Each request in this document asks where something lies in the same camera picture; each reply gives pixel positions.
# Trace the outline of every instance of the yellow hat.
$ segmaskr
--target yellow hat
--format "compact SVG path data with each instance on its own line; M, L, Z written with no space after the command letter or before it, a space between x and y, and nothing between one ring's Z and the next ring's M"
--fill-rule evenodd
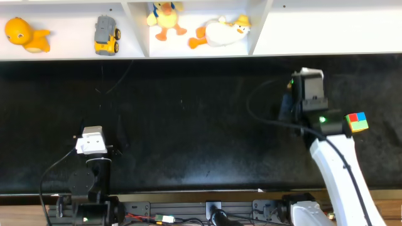
M240 26L251 26L249 18L246 15L240 15L239 19L237 19L237 21L234 23Z

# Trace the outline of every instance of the white duck plush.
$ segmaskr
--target white duck plush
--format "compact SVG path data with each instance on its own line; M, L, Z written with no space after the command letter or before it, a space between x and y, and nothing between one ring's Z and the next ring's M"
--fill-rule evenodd
M230 45L246 37L250 27L249 19L245 15L240 15L233 24L227 23L225 17L221 16L218 20L208 21L204 27L197 28L197 38L190 38L188 45L191 49L202 44L212 47Z

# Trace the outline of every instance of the stuffed animal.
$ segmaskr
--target stuffed animal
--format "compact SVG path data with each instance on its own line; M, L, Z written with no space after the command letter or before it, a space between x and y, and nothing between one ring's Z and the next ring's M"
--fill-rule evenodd
M50 51L50 45L46 40L46 36L50 35L50 31L34 30L21 18L13 18L6 23L6 35L8 41L15 45L22 45L30 53Z
M168 29L175 28L177 35L184 35L187 30L181 28L178 22L176 10L183 11L183 3L179 2L160 2L153 3L153 12L148 16L146 22L149 26L158 24L162 32L156 35L160 41L166 41Z
M188 45L191 49L203 44L212 47L230 45L246 37L250 26L249 19L245 15L240 15L234 24L226 22L225 17L221 16L219 20L209 21L204 27L197 28L198 39L190 38Z

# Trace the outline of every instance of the orange duck toy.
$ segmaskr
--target orange duck toy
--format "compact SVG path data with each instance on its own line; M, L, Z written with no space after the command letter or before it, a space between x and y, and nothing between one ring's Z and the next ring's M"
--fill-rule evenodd
M13 18L7 22L6 35L12 44L22 45L30 53L50 51L50 45L46 40L46 35L50 35L50 31L34 30L21 18Z

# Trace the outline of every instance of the toy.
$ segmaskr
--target toy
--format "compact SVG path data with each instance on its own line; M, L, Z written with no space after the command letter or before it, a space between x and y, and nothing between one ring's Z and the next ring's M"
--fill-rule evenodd
M345 117L352 132L359 132L369 128L364 112L348 114Z
M48 30L34 30L25 20L16 17L6 23L5 31L8 41L15 45L22 45L30 53L50 51L50 45L46 39L46 35L50 35Z
M99 16L95 24L95 52L98 55L113 56L119 51L121 32L110 16Z
M183 3L179 2L160 2L153 3L153 12L148 16L146 22L149 26L158 24L162 28L161 33L155 37L160 41L166 41L166 34L170 28L176 29L177 35L184 35L187 30L178 25L178 15L176 9L183 11Z
M224 16L219 20L207 22L204 27L197 28L197 38L190 38L188 45L195 49L199 45L207 44L212 47L226 46L235 43L249 33L251 24L245 15L240 15L239 19L232 23L227 23Z

